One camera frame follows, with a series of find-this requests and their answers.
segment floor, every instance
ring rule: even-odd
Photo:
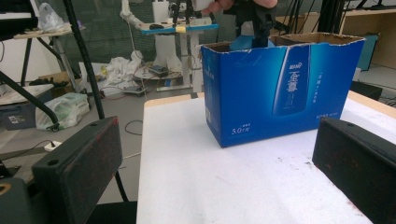
[[[396,72],[393,69],[373,65],[369,71],[360,73],[359,81],[388,86],[390,88],[385,89],[383,95],[388,98],[396,97]],[[128,132],[142,133],[142,123],[135,120],[143,120],[144,103],[152,99],[191,93],[191,90],[156,92],[157,81],[155,80],[148,81],[147,85],[151,88],[151,91],[148,92],[146,96],[137,97],[135,95],[119,94],[108,96],[107,99],[102,100],[105,116],[119,117],[122,152],[124,158],[129,157],[123,160],[122,166],[120,167],[120,176],[127,196],[131,201],[137,200],[138,195],[139,153],[141,150],[142,136]],[[59,142],[66,140],[85,125],[98,120],[96,107],[93,100],[91,100],[91,102],[92,110],[84,116],[78,126],[61,130],[57,133],[38,131],[35,128],[7,131],[0,123],[0,153],[27,149],[43,140]],[[117,184],[112,180],[99,203],[120,201],[121,196]]]

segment electrical outlet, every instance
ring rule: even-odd
[[[57,141],[52,141],[52,143],[53,145],[55,145],[55,147],[53,147],[52,144],[49,143],[48,145],[44,146],[44,149],[46,149],[46,151],[52,151],[53,149],[61,145],[61,142],[57,142]]]

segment person's hand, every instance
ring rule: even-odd
[[[258,5],[262,7],[274,7],[277,4],[277,0],[254,0]],[[202,14],[208,15],[211,12],[218,12],[221,10],[227,10],[230,9],[230,7],[233,5],[233,0],[216,0],[215,2],[212,2],[209,7],[203,9],[201,11]]]

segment plastic bag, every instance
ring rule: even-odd
[[[87,95],[69,92],[45,103],[52,110],[59,122],[59,130],[78,124],[82,116],[90,111]],[[46,131],[53,125],[50,117],[38,107],[35,108],[35,126]]]
[[[41,4],[38,14],[38,23],[44,33],[55,33],[64,29],[64,20],[56,14],[49,4]]]

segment blue cardboard box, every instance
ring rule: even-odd
[[[206,122],[221,147],[316,129],[339,119],[364,38],[272,37],[275,47],[202,46]]]

